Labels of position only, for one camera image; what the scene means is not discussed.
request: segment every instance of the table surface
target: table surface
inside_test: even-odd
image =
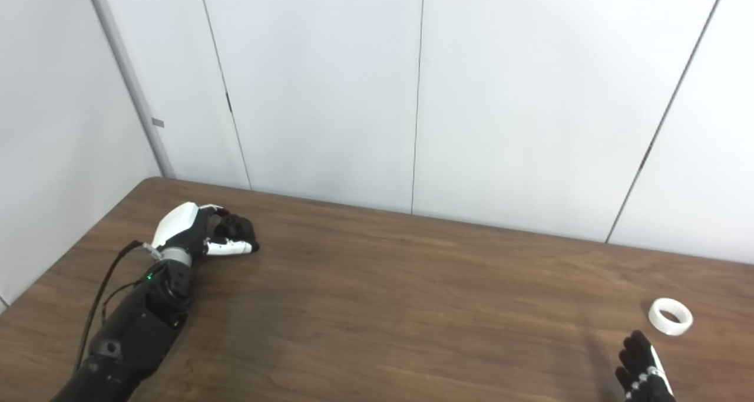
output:
[[[57,392],[113,257],[186,200],[252,219],[262,250],[201,266],[133,400],[619,402],[634,329],[679,402],[754,394],[754,266],[148,179],[0,316],[0,400]],[[129,255],[108,288],[149,262]],[[694,312],[682,337],[647,321],[661,296]]]

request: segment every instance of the white robotic finger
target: white robotic finger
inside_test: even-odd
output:
[[[207,243],[207,254],[210,256],[242,255],[251,253],[253,247],[245,241],[230,241],[227,243]]]

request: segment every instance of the black robotic finger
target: black robotic finger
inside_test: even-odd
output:
[[[617,367],[615,369],[615,378],[617,378],[624,391],[631,391],[631,385],[634,381],[633,376],[624,367]]]
[[[231,241],[245,241],[252,246],[252,252],[259,250],[256,233],[251,221],[235,214],[224,216],[215,228],[215,238],[226,238]]]
[[[640,359],[638,359],[635,356],[632,356],[632,354],[630,354],[629,351],[625,349],[620,351],[619,359],[620,359],[620,362],[628,371],[628,373],[630,374],[632,381],[638,380],[639,374],[643,373],[644,370],[646,370],[646,367],[644,367],[643,364],[641,364]]]

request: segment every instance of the white wall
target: white wall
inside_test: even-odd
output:
[[[410,211],[422,0],[206,0],[251,187]]]
[[[413,212],[605,241],[715,0],[425,0]]]
[[[202,0],[102,1],[175,177],[248,189]]]
[[[0,295],[13,302],[158,168],[90,0],[0,0],[0,35]]]
[[[721,0],[611,243],[754,263],[754,0]]]

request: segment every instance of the wall seam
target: wall seam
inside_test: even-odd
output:
[[[414,195],[416,192],[416,145],[419,130],[419,85],[422,82],[422,37],[424,36],[424,0],[422,0],[422,12],[419,16],[419,56],[416,74],[416,112],[414,117],[414,165],[411,174],[411,209],[414,214]]]
[[[709,27],[709,24],[712,22],[713,16],[715,15],[715,10],[717,10],[718,5],[720,4],[720,0],[715,0],[714,4],[712,5],[711,10],[709,10],[709,14],[706,18],[705,25],[702,26],[701,32],[699,33],[699,37],[697,38],[696,43],[694,44],[694,48],[692,48],[692,53],[689,55],[689,60],[686,61],[686,66],[683,67],[683,71],[681,72],[681,76],[678,79],[678,83],[676,83],[676,88],[673,90],[673,94],[670,96],[670,100],[667,102],[667,106],[665,106],[665,111],[662,114],[662,118],[660,118],[660,123],[657,125],[657,129],[654,130],[654,134],[652,135],[651,141],[649,141],[649,146],[647,147],[646,152],[644,152],[644,157],[641,159],[641,163],[639,164],[639,168],[636,170],[636,174],[633,176],[633,181],[631,182],[631,185],[628,187],[628,192],[626,193],[626,197],[623,200],[623,203],[620,204],[620,209],[617,211],[617,216],[615,216],[615,220],[613,221],[613,224],[610,228],[610,232],[608,233],[607,238],[605,238],[605,243],[610,243],[610,239],[612,238],[613,232],[615,231],[615,227],[617,226],[617,223],[620,220],[620,217],[623,214],[623,211],[626,208],[626,204],[628,203],[629,198],[631,197],[631,193],[633,192],[633,188],[636,186],[636,182],[639,181],[639,176],[641,176],[641,171],[644,169],[644,164],[646,163],[647,159],[649,158],[649,154],[652,152],[652,149],[654,148],[655,141],[657,141],[657,136],[659,136],[660,131],[662,131],[662,127],[665,124],[665,119],[667,119],[667,114],[670,112],[671,107],[673,106],[673,102],[676,101],[676,96],[678,95],[678,91],[681,88],[681,85],[683,84],[683,80],[686,79],[686,74],[689,72],[689,68],[692,65],[692,61],[694,61],[694,57],[697,54],[697,50],[699,50],[699,45],[701,44],[701,41],[703,37],[705,37],[705,33]]]

